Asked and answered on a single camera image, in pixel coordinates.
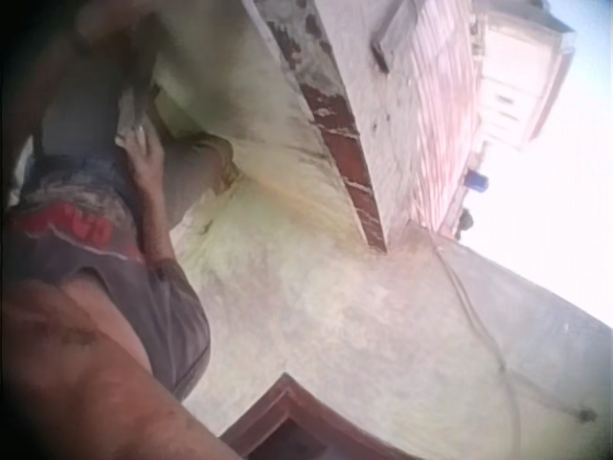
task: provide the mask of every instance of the blue object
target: blue object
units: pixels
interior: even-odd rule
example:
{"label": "blue object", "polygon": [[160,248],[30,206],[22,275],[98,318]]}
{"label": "blue object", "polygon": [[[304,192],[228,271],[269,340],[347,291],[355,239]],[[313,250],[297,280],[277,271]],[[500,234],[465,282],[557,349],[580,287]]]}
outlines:
{"label": "blue object", "polygon": [[487,176],[479,174],[474,170],[468,170],[464,176],[464,185],[466,185],[470,190],[474,190],[475,192],[482,194],[488,189],[489,179]]}

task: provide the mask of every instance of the wall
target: wall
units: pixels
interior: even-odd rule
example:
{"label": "wall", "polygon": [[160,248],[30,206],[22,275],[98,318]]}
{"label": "wall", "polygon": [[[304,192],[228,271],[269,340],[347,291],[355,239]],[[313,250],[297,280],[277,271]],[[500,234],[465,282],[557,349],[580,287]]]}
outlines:
{"label": "wall", "polygon": [[480,88],[484,130],[493,142],[522,149],[549,115],[570,66],[575,33],[527,4],[477,5],[487,12]]}
{"label": "wall", "polygon": [[[294,206],[358,237],[355,211],[300,91],[284,76],[240,0],[182,0],[161,13],[168,35],[155,79],[197,129],[230,140],[240,170]],[[172,126],[180,130],[182,126]]]}
{"label": "wall", "polygon": [[355,115],[388,247],[437,230],[476,127],[468,0],[404,2],[390,72],[371,43],[397,0],[316,1]]}
{"label": "wall", "polygon": [[[214,433],[287,372],[412,454],[507,458],[497,363],[421,231],[385,256],[249,180],[206,203],[174,241],[213,335],[211,364],[186,404]],[[460,245],[439,245],[510,368],[547,389],[545,398],[518,389],[522,458],[599,458],[610,448],[611,330]],[[596,422],[559,410],[582,404],[598,411]]]}

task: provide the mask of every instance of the wooden window frame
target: wooden window frame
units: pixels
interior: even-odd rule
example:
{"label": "wooden window frame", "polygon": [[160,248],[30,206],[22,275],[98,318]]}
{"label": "wooden window frame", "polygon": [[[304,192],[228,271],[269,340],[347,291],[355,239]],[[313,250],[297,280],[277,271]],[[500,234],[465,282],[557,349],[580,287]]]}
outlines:
{"label": "wooden window frame", "polygon": [[244,458],[287,419],[351,460],[420,460],[385,444],[319,402],[290,375],[283,374],[221,440]]}

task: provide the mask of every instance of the electrical wire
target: electrical wire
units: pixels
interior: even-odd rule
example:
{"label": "electrical wire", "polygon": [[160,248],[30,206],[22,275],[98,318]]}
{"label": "electrical wire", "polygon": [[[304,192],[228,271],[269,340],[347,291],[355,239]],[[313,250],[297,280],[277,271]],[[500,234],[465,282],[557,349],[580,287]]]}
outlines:
{"label": "electrical wire", "polygon": [[[418,217],[420,222],[424,222],[423,213],[421,209],[417,208]],[[451,285],[454,287],[456,295],[460,299],[460,305],[462,306],[463,313],[473,334],[484,344],[484,346],[494,355],[499,366],[503,386],[505,388],[505,394],[507,395],[507,401],[509,404],[509,411],[511,415],[511,451],[509,455],[510,460],[518,460],[521,452],[521,412],[519,410],[519,401],[517,399],[516,384],[522,383],[531,387],[536,394],[546,401],[544,405],[548,405],[556,410],[563,411],[575,418],[580,423],[593,422],[597,418],[596,411],[589,407],[582,407],[575,409],[565,402],[555,401],[554,398],[547,395],[547,392],[538,386],[535,382],[528,379],[526,376],[520,374],[517,371],[510,369],[507,365],[500,345],[489,332],[488,328],[484,324],[478,311],[475,309],[470,296],[466,291],[465,285],[462,279],[458,276],[456,270],[451,266],[447,259],[443,256],[442,250],[437,245],[434,236],[430,229],[424,228],[428,234],[429,240],[432,243],[432,248],[437,259],[440,261],[441,266]]]}

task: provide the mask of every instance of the plaster wall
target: plaster wall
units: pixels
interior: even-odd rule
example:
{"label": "plaster wall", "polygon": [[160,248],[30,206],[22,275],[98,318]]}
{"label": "plaster wall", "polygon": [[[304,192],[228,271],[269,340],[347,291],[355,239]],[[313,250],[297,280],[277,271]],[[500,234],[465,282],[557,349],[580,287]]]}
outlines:
{"label": "plaster wall", "polygon": [[[240,0],[171,2],[161,19],[168,34],[155,79],[172,101],[166,107],[178,105],[191,120],[189,129],[228,139],[245,175],[293,206],[361,235],[300,91]],[[172,130],[185,130],[175,111],[166,115]]]}
{"label": "plaster wall", "polygon": [[[212,360],[187,407],[215,434],[287,372],[362,429],[424,458],[505,459],[511,421],[491,353],[469,328],[431,241],[378,254],[244,179],[174,233],[211,321]],[[611,330],[470,250],[438,240],[511,369],[522,456],[610,451]],[[566,411],[598,412],[580,424]]]}

